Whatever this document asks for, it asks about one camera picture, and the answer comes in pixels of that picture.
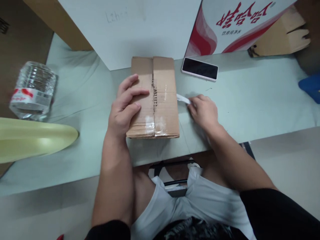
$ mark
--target red wave graphic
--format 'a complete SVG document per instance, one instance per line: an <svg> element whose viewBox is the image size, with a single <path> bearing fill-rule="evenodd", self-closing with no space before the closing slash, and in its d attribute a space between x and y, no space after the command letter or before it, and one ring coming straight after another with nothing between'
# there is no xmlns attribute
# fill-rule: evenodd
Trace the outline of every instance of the red wave graphic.
<svg viewBox="0 0 320 240"><path fill-rule="evenodd" d="M240 38L238 38L237 40L232 42L228 47L226 47L226 49L224 49L222 53L234 52L241 48L245 49L246 45L247 50L251 46L250 43L254 42L257 38L264 34L284 14L284 12L288 8L286 8L273 18L269 19L268 21L260 24L259 26L255 27L254 29L251 29L249 32L242 35Z"/></svg>
<svg viewBox="0 0 320 240"><path fill-rule="evenodd" d="M208 26L202 11L202 4L193 26L186 57L211 55L217 47L217 36Z"/></svg>
<svg viewBox="0 0 320 240"><path fill-rule="evenodd" d="M30 96L31 98L33 98L33 93L29 92L28 89L22 88L22 89L21 89L21 92L22 92L23 94L28 95L28 96Z"/></svg>

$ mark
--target black sleeve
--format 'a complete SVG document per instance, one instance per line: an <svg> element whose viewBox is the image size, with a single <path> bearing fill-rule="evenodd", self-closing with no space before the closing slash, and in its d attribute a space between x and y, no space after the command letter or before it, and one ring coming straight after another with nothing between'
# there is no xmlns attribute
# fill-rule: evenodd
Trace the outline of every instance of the black sleeve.
<svg viewBox="0 0 320 240"><path fill-rule="evenodd" d="M320 222L274 189L240 193L257 240L320 239Z"/></svg>
<svg viewBox="0 0 320 240"><path fill-rule="evenodd" d="M89 231L86 240L130 240L130 228L120 220L112 220L95 226Z"/></svg>

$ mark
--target white board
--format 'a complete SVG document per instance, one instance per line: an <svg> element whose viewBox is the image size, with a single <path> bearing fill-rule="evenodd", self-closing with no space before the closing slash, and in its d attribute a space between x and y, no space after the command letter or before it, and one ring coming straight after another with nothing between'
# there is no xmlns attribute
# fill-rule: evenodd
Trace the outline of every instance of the white board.
<svg viewBox="0 0 320 240"><path fill-rule="evenodd" d="M201 0L59 0L109 70L184 57Z"/></svg>

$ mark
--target bottle label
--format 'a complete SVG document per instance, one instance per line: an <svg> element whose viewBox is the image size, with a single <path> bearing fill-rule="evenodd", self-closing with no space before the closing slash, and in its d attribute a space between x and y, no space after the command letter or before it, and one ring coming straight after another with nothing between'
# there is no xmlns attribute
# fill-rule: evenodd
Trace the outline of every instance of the bottle label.
<svg viewBox="0 0 320 240"><path fill-rule="evenodd" d="M33 88L16 88L11 98L11 103L33 103L49 107L51 95Z"/></svg>

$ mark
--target floor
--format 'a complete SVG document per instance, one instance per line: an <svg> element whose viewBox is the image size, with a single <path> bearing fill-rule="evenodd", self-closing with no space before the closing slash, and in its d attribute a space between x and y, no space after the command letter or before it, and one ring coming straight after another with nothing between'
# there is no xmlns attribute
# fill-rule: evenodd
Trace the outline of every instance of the floor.
<svg viewBox="0 0 320 240"><path fill-rule="evenodd" d="M320 220L320 127L255 140L256 160L275 185ZM5 240L84 239L98 177L0 198Z"/></svg>

